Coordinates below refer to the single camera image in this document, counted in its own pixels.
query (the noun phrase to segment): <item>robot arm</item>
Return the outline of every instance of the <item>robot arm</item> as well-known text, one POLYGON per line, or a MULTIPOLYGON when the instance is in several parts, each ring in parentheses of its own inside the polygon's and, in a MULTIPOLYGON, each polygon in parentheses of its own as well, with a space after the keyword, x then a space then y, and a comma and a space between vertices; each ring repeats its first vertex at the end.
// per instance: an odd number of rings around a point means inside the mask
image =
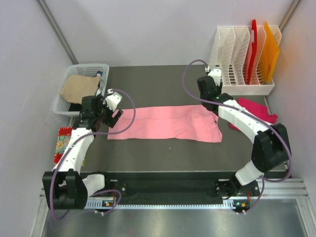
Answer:
MULTIPOLYGON (((244 111, 251 114, 241 107, 232 96, 221 93, 222 83, 220 78, 221 70, 213 69, 207 76, 197 79, 201 99, 229 105, 237 108, 237 110, 205 102, 202 102, 202 105, 220 118, 232 123, 253 144, 251 161, 234 174, 229 181, 229 187, 223 187, 223 189, 226 189, 224 192, 231 196, 234 193, 238 194, 242 186, 253 182, 258 177, 287 161, 288 156, 279 139, 269 128, 242 113, 244 111)), ((271 125, 290 147, 286 128, 282 124, 267 124, 271 125)))
POLYGON ((71 148, 68 155, 62 157, 52 171, 45 172, 42 178, 48 207, 50 207, 50 184, 57 167, 59 169, 53 189, 55 209, 84 209, 88 197, 104 188, 103 174, 91 174, 82 179, 80 170, 85 154, 94 140, 94 136, 88 134, 97 131, 100 123, 114 127, 123 113, 119 110, 112 117, 121 99, 122 97, 112 90, 108 90, 105 98, 101 95, 83 97, 80 117, 73 125, 72 135, 65 149, 66 153, 71 148), (74 145, 74 142, 82 136, 85 137, 74 145))

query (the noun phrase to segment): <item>wire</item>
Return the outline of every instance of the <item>wire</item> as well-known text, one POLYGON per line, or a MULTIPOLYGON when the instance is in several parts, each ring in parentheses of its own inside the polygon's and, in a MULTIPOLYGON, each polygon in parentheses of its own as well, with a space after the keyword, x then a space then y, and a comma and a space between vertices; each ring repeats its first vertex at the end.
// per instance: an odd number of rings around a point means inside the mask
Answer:
POLYGON ((249 190, 247 190, 247 201, 248 201, 248 203, 250 204, 251 195, 250 195, 250 191, 249 191, 249 190))
POLYGON ((222 196, 221 196, 219 193, 217 193, 217 195, 218 195, 222 200, 228 200, 228 199, 230 199, 230 198, 232 197, 232 194, 230 194, 230 195, 227 196, 226 198, 222 198, 222 196))
POLYGON ((259 196, 257 197, 257 200, 255 200, 255 202, 251 205, 251 207, 245 211, 245 213, 248 213, 250 210, 254 209, 254 207, 258 204, 262 194, 263 194, 263 191, 265 189, 265 180, 261 177, 262 179, 262 189, 261 189, 261 192, 259 194, 259 196))
MULTIPOLYGON (((116 189, 110 189, 110 190, 105 190, 105 191, 100 191, 100 192, 96 192, 94 193, 92 196, 95 196, 95 195, 100 195, 100 194, 106 194, 106 193, 110 193, 110 192, 113 192, 114 193, 118 193, 118 199, 117 201, 115 202, 115 204, 112 206, 111 209, 109 209, 108 211, 104 212, 103 215, 106 215, 106 214, 109 214, 110 212, 112 212, 114 210, 114 208, 119 204, 121 198, 122 198, 122 194, 120 193, 119 190, 116 190, 116 189)), ((50 228, 54 231, 54 232, 57 232, 59 230, 61 230, 62 228, 64 228, 65 225, 69 224, 69 222, 71 222, 72 220, 76 219, 78 216, 81 216, 82 214, 85 214, 85 213, 88 213, 88 212, 94 212, 94 210, 86 210, 86 211, 81 211, 79 212, 78 214, 76 214, 75 216, 73 216, 72 218, 70 218, 69 220, 67 220, 63 225, 59 226, 58 228, 54 228, 52 226, 52 218, 49 219, 49 225, 50 225, 50 228)))
MULTIPOLYGON (((183 75, 182 75, 182 86, 183 86, 184 90, 187 92, 187 94, 190 95, 192 98, 194 98, 194 99, 196 99, 196 100, 199 100, 199 101, 201 101, 201 102, 205 102, 205 103, 213 104, 213 105, 218 105, 218 106, 224 106, 224 107, 227 107, 227 108, 230 108, 230 109, 239 111, 239 109, 236 108, 236 107, 234 107, 234 106, 225 105, 225 104, 223 104, 223 103, 218 103, 218 102, 213 102, 213 101, 208 101, 208 100, 203 100, 203 99, 200 99, 200 98, 194 96, 192 93, 189 92, 189 90, 187 89, 186 84, 185 84, 186 73, 187 73, 188 68, 189 68, 193 63, 196 63, 196 62, 202 62, 206 67, 208 66, 208 64, 207 64, 204 60, 201 60, 201 59, 194 60, 194 61, 192 61, 191 63, 189 63, 189 64, 186 66, 186 68, 185 68, 185 70, 184 70, 184 72, 183 72, 183 75)), ((276 131, 272 126, 270 126, 270 125, 267 124, 265 121, 263 121, 263 120, 257 118, 257 117, 254 116, 254 115, 251 115, 251 114, 249 114, 249 113, 247 113, 247 112, 245 112, 245 111, 241 111, 241 113, 247 115, 248 117, 250 117, 250 118, 252 118, 252 119, 254 119, 254 120, 260 122, 261 124, 263 124, 264 126, 266 126, 267 128, 269 128, 269 129, 276 135, 276 137, 280 140, 280 142, 282 143, 284 149, 286 150, 286 153, 287 153, 287 156, 288 156, 288 160, 289 160, 289 169, 288 169, 288 172, 287 172, 287 174, 286 174, 286 176, 285 176, 284 178, 281 178, 281 179, 278 179, 278 180, 270 180, 270 179, 267 179, 267 178, 265 178, 265 177, 261 177, 261 179, 262 179, 262 190, 261 190, 261 193, 259 194, 259 196, 258 196, 257 200, 254 202, 254 204, 246 211, 246 213, 247 213, 247 212, 249 212, 251 209, 253 209, 253 208, 257 205, 258 201, 260 200, 260 198, 261 198, 261 196, 262 196, 262 193, 263 193, 263 191, 264 191, 264 187, 265 187, 264 181, 266 180, 266 181, 269 181, 269 182, 277 183, 277 182, 282 182, 282 181, 288 179, 288 178, 291 176, 291 174, 292 174, 292 164, 293 164, 293 162, 292 162, 292 155, 291 155, 290 149, 288 148, 286 142, 283 140, 283 138, 277 133, 277 131, 276 131)))
POLYGON ((132 98, 124 91, 122 90, 119 90, 119 89, 113 89, 113 91, 117 91, 117 92, 120 92, 120 93, 123 93, 125 94, 128 99, 130 100, 130 102, 132 103, 132 106, 133 106, 133 109, 134 109, 134 114, 133 114, 133 118, 132 118, 132 121, 130 122, 130 124, 123 130, 121 131, 118 131, 118 132, 91 132, 91 133, 88 133, 88 134, 85 134, 83 136, 81 136, 80 138, 78 138, 71 147, 69 147, 69 149, 64 153, 64 155, 62 156, 62 158, 60 159, 60 161, 58 162, 57 164, 57 167, 55 169, 55 171, 53 172, 53 177, 51 179, 51 183, 50 183, 50 189, 49 189, 49 205, 50 205, 50 213, 51 213, 51 216, 52 218, 55 220, 55 221, 60 221, 62 220, 70 210, 67 210, 61 217, 57 217, 56 216, 56 213, 55 213, 55 209, 54 209, 54 203, 53 203, 53 190, 54 190, 54 184, 55 184, 55 180, 56 180, 56 176, 57 176, 57 172, 60 168, 60 166, 62 165, 63 161, 65 160, 65 158, 67 157, 67 155, 69 154, 69 152, 72 150, 72 148, 83 138, 87 137, 87 136, 91 136, 91 135, 114 135, 114 134, 119 134, 119 133, 122 133, 122 132, 125 132, 126 130, 128 130, 132 124, 134 123, 135 121, 135 117, 136 117, 136 107, 135 107, 135 104, 134 104, 134 101, 132 100, 132 98))

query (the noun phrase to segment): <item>pink cloth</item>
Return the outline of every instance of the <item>pink cloth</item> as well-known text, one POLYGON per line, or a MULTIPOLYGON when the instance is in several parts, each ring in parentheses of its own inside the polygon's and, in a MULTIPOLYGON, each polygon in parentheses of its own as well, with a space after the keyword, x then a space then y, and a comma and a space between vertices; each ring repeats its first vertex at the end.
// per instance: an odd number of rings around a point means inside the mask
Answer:
MULTIPOLYGON (((247 100, 244 98, 239 98, 238 103, 245 107, 249 112, 251 112, 253 115, 257 116, 258 118, 262 119, 263 121, 275 124, 277 122, 277 115, 269 115, 268 113, 268 107, 258 104, 256 102, 253 102, 251 100, 247 100)), ((238 130, 234 125, 230 123, 231 128, 238 130)))
MULTIPOLYGON (((109 132, 126 128, 133 117, 133 109, 124 113, 109 132)), ((218 117, 202 105, 147 107, 136 109, 133 125, 125 132, 108 135, 108 139, 190 139, 200 142, 221 142, 218 117)))

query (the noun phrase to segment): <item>white wall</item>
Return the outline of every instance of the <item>white wall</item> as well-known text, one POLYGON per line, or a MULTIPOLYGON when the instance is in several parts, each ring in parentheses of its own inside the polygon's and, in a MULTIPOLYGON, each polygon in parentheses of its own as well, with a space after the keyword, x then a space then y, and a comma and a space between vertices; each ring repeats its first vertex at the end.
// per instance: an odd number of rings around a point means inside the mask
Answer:
POLYGON ((269 96, 286 125, 295 175, 302 177, 316 209, 316 2, 303 0, 282 34, 269 96))
POLYGON ((80 63, 208 60, 217 26, 278 25, 292 0, 46 0, 80 63))
POLYGON ((58 127, 51 105, 70 61, 34 0, 0 2, 0 236, 28 236, 58 127))

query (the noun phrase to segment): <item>basket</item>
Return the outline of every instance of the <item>basket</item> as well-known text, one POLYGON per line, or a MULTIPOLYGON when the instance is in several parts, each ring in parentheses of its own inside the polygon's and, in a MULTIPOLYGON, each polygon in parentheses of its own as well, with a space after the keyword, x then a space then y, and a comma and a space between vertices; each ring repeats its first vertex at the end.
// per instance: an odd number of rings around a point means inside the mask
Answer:
MULTIPOLYGON (((104 96, 107 81, 108 81, 109 69, 110 69, 109 65, 100 64, 100 63, 72 65, 72 66, 68 67, 66 70, 66 73, 65 73, 65 76, 63 79, 63 84, 65 83, 66 79, 71 75, 82 75, 82 76, 87 76, 87 77, 95 77, 96 73, 98 71, 101 71, 101 72, 103 72, 103 75, 101 76, 101 79, 100 79, 100 90, 101 90, 101 94, 104 96)), ((66 115, 69 117, 79 116, 79 111, 69 111, 70 103, 65 101, 64 98, 62 98, 59 95, 59 92, 60 92, 62 86, 59 88, 58 94, 55 98, 54 107, 53 107, 54 113, 59 114, 59 115, 66 115)))
MULTIPOLYGON (((270 26, 276 42, 281 41, 281 32, 278 26, 270 26)), ((243 78, 243 65, 250 41, 248 26, 241 27, 217 27, 209 66, 222 70, 222 92, 230 95, 268 95, 275 84, 273 80, 264 84, 260 78, 257 66, 261 51, 265 43, 263 27, 258 27, 258 51, 256 54, 253 74, 250 85, 246 85, 243 78)))

